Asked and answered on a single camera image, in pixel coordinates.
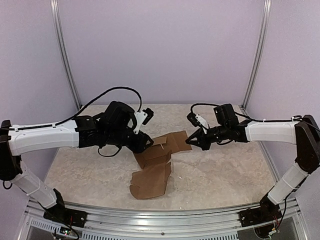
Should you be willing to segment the brown cardboard paper box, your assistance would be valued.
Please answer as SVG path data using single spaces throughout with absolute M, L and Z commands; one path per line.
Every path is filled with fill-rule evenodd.
M 163 196 L 171 175 L 173 154 L 192 150 L 186 143 L 185 130 L 170 132 L 153 139 L 153 145 L 134 157 L 140 170 L 132 173 L 129 190 L 137 200 L 147 200 Z

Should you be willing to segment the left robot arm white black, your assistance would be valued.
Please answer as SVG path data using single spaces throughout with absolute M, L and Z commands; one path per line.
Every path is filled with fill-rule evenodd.
M 12 125 L 5 120 L 0 128 L 0 179 L 37 200 L 49 216 L 66 222 L 70 211 L 62 195 L 30 171 L 22 162 L 22 154 L 55 148 L 101 149 L 106 145 L 140 154 L 154 143 L 140 130 L 153 116 L 150 108 L 134 110 L 123 102 L 112 101 L 104 112 L 73 116 L 61 123 Z

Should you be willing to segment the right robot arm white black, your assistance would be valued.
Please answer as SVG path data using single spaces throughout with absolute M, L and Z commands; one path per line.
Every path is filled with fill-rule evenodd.
M 275 185 L 262 197 L 259 206 L 243 210 L 239 218 L 250 226 L 282 218 L 280 204 L 296 192 L 320 167 L 320 129 L 316 119 L 306 114 L 289 119 L 254 119 L 236 112 L 233 105 L 211 104 L 217 125 L 211 127 L 193 104 L 187 119 L 197 130 L 185 141 L 207 151 L 216 143 L 223 146 L 235 143 L 260 143 L 278 174 Z

